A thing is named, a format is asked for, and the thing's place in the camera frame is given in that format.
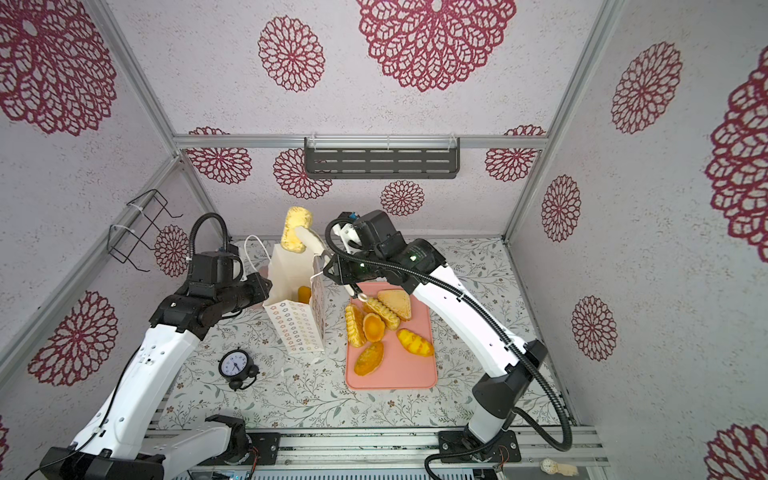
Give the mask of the pale rectangular bread roll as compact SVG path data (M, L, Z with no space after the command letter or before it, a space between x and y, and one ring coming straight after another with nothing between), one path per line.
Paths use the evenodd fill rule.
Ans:
M306 246L296 234L296 229L310 229L313 224L313 214L300 206L290 207L287 211L284 229L280 241L281 248L292 253L303 253Z

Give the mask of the white printed paper bag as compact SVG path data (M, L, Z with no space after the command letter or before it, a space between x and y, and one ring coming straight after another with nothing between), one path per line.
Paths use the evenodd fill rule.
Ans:
M272 282L269 298L261 305L288 354L319 354L325 347L325 290L322 282L323 257L307 249L292 253L273 246L266 267ZM309 304L297 301L301 286L312 289Z

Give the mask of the triangular toast slice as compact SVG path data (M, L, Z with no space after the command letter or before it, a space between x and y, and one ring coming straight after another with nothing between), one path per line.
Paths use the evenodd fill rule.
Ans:
M410 295L402 289L381 290L377 299L394 312L401 320L412 319L412 304Z

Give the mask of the golden oval bread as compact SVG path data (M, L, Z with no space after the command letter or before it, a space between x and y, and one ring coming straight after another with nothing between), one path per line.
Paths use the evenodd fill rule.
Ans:
M375 372L384 357L384 345L382 342L371 343L355 361L353 371L358 376L367 376Z

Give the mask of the long orange baguette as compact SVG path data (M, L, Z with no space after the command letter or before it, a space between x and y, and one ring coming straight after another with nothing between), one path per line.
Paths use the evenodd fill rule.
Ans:
M312 289L309 286L301 286L297 291L297 301L302 304L309 304L312 298Z

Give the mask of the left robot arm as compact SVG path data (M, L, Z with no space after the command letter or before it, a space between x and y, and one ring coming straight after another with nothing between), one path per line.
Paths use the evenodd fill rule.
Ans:
M165 439L146 433L187 358L225 315L265 301L271 282L258 273L243 281L187 282L150 319L142 344L113 392L67 447L40 462L46 479L172 479L208 460L238 465L252 443L242 420L215 415L202 426Z

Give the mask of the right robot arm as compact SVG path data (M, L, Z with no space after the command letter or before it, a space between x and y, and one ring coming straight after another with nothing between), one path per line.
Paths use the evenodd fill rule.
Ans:
M560 422L567 416L551 384L540 371L548 351L538 340L513 334L464 287L445 257L428 241L406 242L387 218L339 218L323 236L309 228L291 228L300 245L319 254L324 275L356 299L367 280L384 278L436 312L474 354L484 370L474 385L477 403L465 429L462 456L489 450L515 418L523 419L543 439L551 437L517 403L531 383L542 388Z

